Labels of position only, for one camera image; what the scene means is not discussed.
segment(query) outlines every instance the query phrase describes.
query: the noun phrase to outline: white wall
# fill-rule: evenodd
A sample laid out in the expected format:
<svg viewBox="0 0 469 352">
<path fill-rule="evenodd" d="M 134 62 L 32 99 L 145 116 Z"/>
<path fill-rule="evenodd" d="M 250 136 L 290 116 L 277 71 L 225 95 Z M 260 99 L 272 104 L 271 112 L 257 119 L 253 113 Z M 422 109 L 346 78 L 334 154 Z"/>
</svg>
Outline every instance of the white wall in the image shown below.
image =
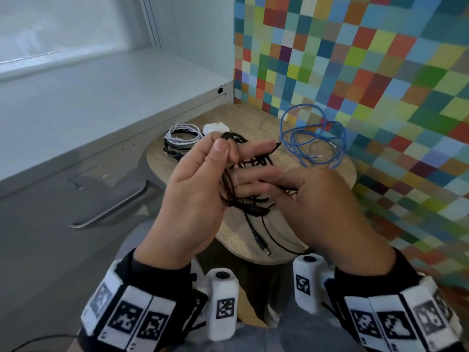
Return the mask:
<svg viewBox="0 0 469 352">
<path fill-rule="evenodd" d="M 161 48 L 233 78 L 234 0 L 150 0 Z"/>
<path fill-rule="evenodd" d="M 149 45 L 139 0 L 0 0 L 0 80 Z"/>
</svg>

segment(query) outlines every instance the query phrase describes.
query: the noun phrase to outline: drawer handle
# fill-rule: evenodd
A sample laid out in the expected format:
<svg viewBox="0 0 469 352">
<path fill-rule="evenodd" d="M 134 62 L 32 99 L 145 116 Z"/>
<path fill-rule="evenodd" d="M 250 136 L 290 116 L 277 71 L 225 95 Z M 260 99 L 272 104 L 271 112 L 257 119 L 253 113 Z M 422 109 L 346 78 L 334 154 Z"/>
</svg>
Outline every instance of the drawer handle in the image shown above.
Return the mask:
<svg viewBox="0 0 469 352">
<path fill-rule="evenodd" d="M 145 181 L 145 185 L 134 192 L 132 195 L 126 197 L 124 200 L 118 202 L 114 206 L 108 208 L 107 210 L 100 213 L 98 216 L 93 217 L 91 220 L 86 221 L 85 223 L 73 223 L 68 225 L 71 229 L 84 229 L 92 226 L 93 224 L 97 224 L 98 222 L 104 220 L 105 218 L 111 216 L 113 213 L 121 209 L 122 207 L 130 204 L 132 201 L 143 195 L 148 189 L 148 181 Z"/>
</svg>

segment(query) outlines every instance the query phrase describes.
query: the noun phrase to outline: white cable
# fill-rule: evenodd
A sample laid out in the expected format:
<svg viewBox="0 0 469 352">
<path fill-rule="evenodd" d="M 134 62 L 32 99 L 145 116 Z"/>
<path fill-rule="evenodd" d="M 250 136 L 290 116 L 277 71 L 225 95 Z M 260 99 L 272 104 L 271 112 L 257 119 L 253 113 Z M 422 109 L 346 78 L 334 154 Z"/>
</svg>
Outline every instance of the white cable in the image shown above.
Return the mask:
<svg viewBox="0 0 469 352">
<path fill-rule="evenodd" d="M 173 132 L 175 130 L 186 130 L 193 132 L 193 134 L 196 136 L 195 138 L 191 139 L 183 139 L 179 137 L 173 137 Z M 200 141 L 203 137 L 202 132 L 200 132 L 200 128 L 197 127 L 196 125 L 193 125 L 191 123 L 177 123 L 173 127 L 171 127 L 166 135 L 165 139 L 168 141 L 170 145 L 174 145 L 176 147 L 184 147 L 188 145 L 193 145 L 196 144 L 198 141 Z"/>
</svg>

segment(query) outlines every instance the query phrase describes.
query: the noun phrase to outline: blue cable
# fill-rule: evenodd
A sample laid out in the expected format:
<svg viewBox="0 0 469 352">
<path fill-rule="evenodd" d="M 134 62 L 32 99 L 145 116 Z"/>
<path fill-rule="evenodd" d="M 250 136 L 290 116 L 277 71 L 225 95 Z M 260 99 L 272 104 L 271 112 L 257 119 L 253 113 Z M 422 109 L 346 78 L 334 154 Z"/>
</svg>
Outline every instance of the blue cable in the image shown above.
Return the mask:
<svg viewBox="0 0 469 352">
<path fill-rule="evenodd" d="M 289 113 L 291 110 L 293 110 L 295 107 L 299 107 L 299 106 L 311 106 L 315 109 L 318 109 L 319 112 L 321 113 L 321 117 L 323 119 L 323 123 L 315 123 L 315 124 L 312 124 L 312 125 L 306 125 L 306 126 L 297 126 L 297 127 L 293 127 L 292 129 L 290 130 L 286 130 L 284 131 L 283 130 L 283 119 L 284 117 L 286 116 L 287 113 Z M 339 128 L 342 130 L 341 131 L 341 135 L 339 136 L 328 136 L 328 135 L 323 135 L 324 131 L 325 131 L 325 128 L 328 124 L 333 124 L 333 125 L 338 125 Z M 319 130 L 319 133 L 316 133 L 316 132 L 313 132 L 313 131 L 309 131 L 307 129 L 309 128 L 312 128 L 312 127 L 318 127 L 320 128 Z M 287 140 L 285 138 L 285 135 L 286 134 L 290 134 L 290 137 L 289 139 Z M 309 135 L 311 136 L 312 138 L 310 140 L 307 140 L 305 142 L 301 142 L 301 143 L 298 143 L 298 140 L 297 140 L 297 136 L 298 135 Z M 285 146 L 285 148 L 292 154 L 294 154 L 298 160 L 300 161 L 301 165 L 302 166 L 307 166 L 305 164 L 305 162 L 303 161 L 303 159 L 306 159 L 308 160 L 310 163 L 312 164 L 328 164 L 328 163 L 332 163 L 334 162 L 333 164 L 331 164 L 331 168 L 336 168 L 338 165 L 340 165 L 340 163 L 342 162 L 342 159 L 344 158 L 345 156 L 345 151 L 346 151 L 346 147 L 347 147 L 347 144 L 346 144 L 346 141 L 345 141 L 345 127 L 343 124 L 341 124 L 340 122 L 338 121 L 329 121 L 326 117 L 325 117 L 325 113 L 323 111 L 323 109 L 321 109 L 319 106 L 317 105 L 314 105 L 314 104 L 299 104 L 299 105 L 295 105 L 295 106 L 292 106 L 290 107 L 282 116 L 282 118 L 280 119 L 280 140 L 282 141 L 283 145 Z M 327 142 L 328 144 L 334 146 L 335 148 L 335 155 L 329 159 L 329 160 L 326 160 L 324 162 L 319 162 L 317 160 L 315 160 L 315 156 L 314 155 L 310 155 L 310 154 L 307 154 L 305 152 L 303 152 L 302 150 L 302 146 L 306 145 L 306 144 L 309 144 L 315 140 L 321 140 L 321 141 L 325 141 Z M 340 144 L 339 145 L 335 145 L 333 144 L 331 141 L 332 140 L 340 140 Z"/>
</svg>

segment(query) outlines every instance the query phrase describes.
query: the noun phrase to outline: multicolored tile pattern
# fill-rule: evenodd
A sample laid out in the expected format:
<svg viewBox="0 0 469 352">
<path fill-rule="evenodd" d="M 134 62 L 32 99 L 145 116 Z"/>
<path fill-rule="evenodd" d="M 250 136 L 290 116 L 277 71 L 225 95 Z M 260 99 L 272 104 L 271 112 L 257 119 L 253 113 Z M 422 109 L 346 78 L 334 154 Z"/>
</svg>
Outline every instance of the multicolored tile pattern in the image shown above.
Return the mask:
<svg viewBox="0 0 469 352">
<path fill-rule="evenodd" d="M 378 231 L 469 289 L 469 0 L 235 0 L 234 29 L 235 102 L 343 123 Z"/>
</svg>

